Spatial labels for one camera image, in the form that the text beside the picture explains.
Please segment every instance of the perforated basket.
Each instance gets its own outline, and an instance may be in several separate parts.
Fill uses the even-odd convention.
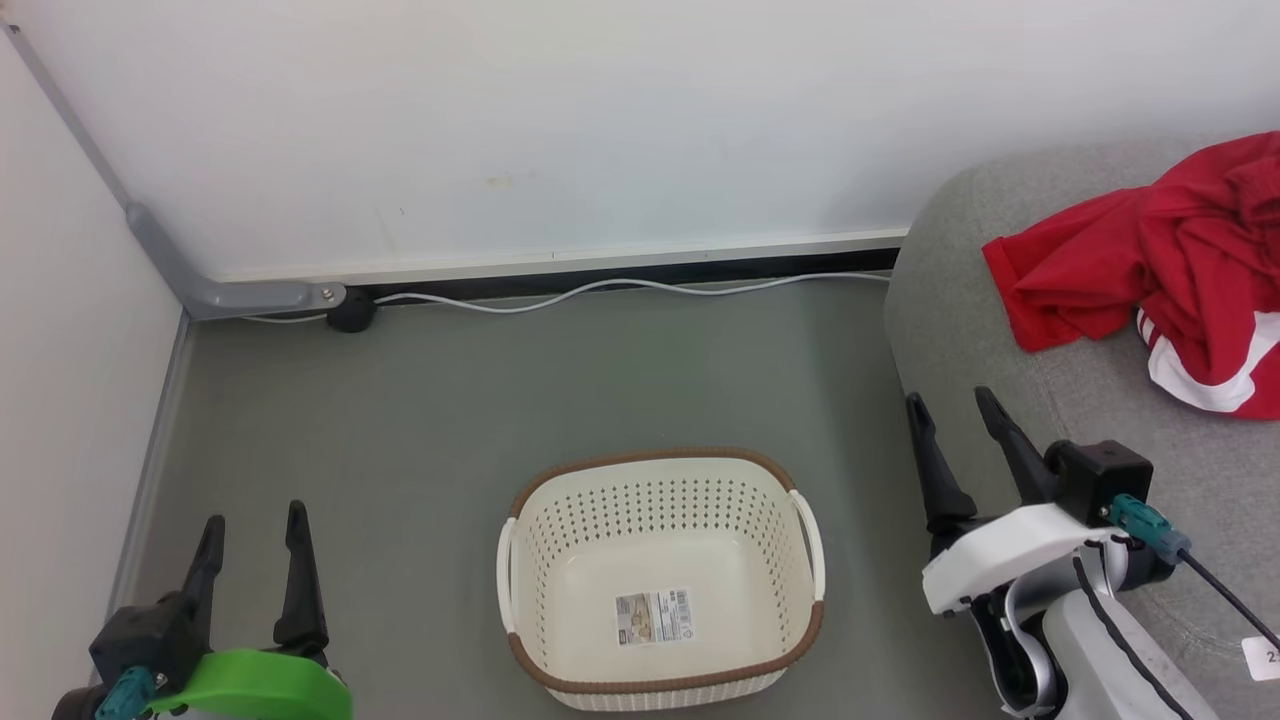
[[[547,471],[498,541],[511,650],[579,710],[682,707],[769,687],[818,635],[824,574],[809,503],[777,464],[735,448]]]

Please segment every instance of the white cable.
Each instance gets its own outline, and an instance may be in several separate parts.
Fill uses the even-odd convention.
[[[681,287],[675,284],[659,283],[654,281],[641,281],[632,278],[613,278],[607,281],[596,281],[594,283],[588,283],[573,290],[543,300],[540,302],[534,302],[531,305],[521,305],[517,307],[489,307],[486,305],[476,305],[475,302],[465,302],[462,300],[453,300],[452,297],[440,297],[439,295],[425,295],[421,292],[397,292],[396,295],[388,295],[387,297],[379,297],[374,302],[378,305],[384,305],[387,302],[394,302],[396,300],[425,300],[429,302],[440,302],[443,305],[452,305],[454,307],[461,307],[463,310],[475,310],[476,313],[488,313],[490,315],[518,315],[521,313],[532,313],[534,310],[541,310],[543,307],[550,307],[557,302],[563,302],[575,295],[580,295],[599,287],[609,286],[632,286],[632,287],[652,287],[654,290],[666,290],[668,292],[678,292],[681,295],[694,295],[699,297],[719,297],[724,295],[739,295],[741,292],[753,292],[756,290],[768,290],[771,287],[778,287],[783,284],[791,284],[801,281],[822,281],[822,279],[860,279],[860,281],[878,281],[888,282],[890,278],[884,275],[872,275],[868,273],[812,273],[808,275],[791,275],[788,278],[778,278],[756,284],[746,284],[739,287],[726,287],[719,290],[699,290],[695,287]],[[244,318],[246,320],[257,320],[262,323],[305,323],[307,320],[317,320],[324,318],[324,315],[308,315],[306,318],[289,318],[287,320],[274,319],[274,318]]]
[[[241,318],[242,320],[253,320],[255,323],[271,323],[275,325],[292,325],[294,323],[310,323],[311,320],[319,320],[324,315],[307,315],[306,318]]]

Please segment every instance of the white wall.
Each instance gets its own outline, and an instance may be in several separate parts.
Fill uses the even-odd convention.
[[[896,228],[1001,152],[1280,118],[1274,0],[10,5],[224,278]]]
[[[0,35],[0,717],[88,682],[178,302]]]

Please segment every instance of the sticker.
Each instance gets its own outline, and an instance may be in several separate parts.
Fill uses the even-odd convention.
[[[694,639],[689,591],[676,588],[618,596],[618,647]]]
[[[1244,638],[1244,660],[1249,664],[1249,675],[1257,682],[1280,680],[1280,651],[1266,638]]]

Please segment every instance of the red clothing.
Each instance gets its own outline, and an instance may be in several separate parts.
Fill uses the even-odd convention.
[[[1280,132],[1206,147],[1147,187],[1082,202],[982,251],[1023,348],[1098,340],[1138,305],[1155,324],[1148,345],[1165,338],[1176,352],[1165,361],[1194,383],[1240,391],[1252,379],[1236,407],[1210,409],[1280,418],[1280,351],[1257,347],[1270,337],[1263,324],[1280,327],[1267,316],[1280,313]]]

